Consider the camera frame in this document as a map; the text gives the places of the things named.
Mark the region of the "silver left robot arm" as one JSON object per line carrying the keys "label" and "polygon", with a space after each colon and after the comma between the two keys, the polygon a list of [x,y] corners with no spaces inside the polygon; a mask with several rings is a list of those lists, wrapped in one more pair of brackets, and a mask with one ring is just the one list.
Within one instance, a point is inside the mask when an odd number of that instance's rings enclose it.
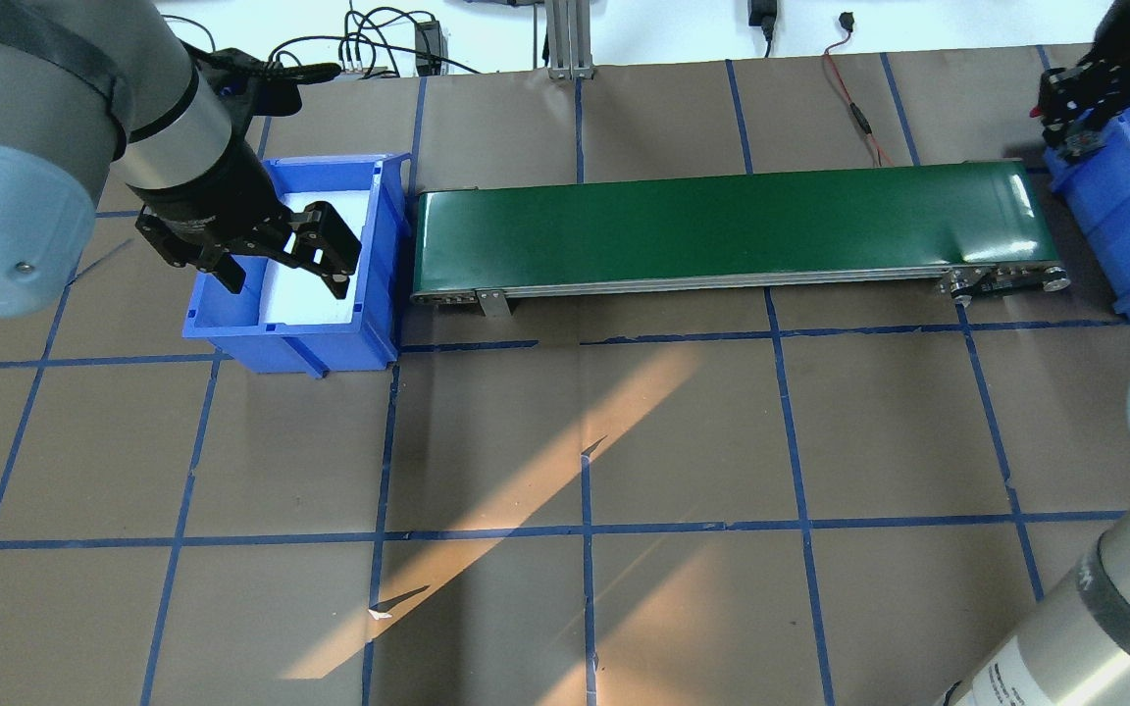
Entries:
{"label": "silver left robot arm", "polygon": [[333,204],[280,200],[245,140],[333,63],[286,67],[180,40],[151,1],[0,1],[0,319],[59,298],[108,177],[169,267],[237,294],[263,258],[348,293],[362,244]]}

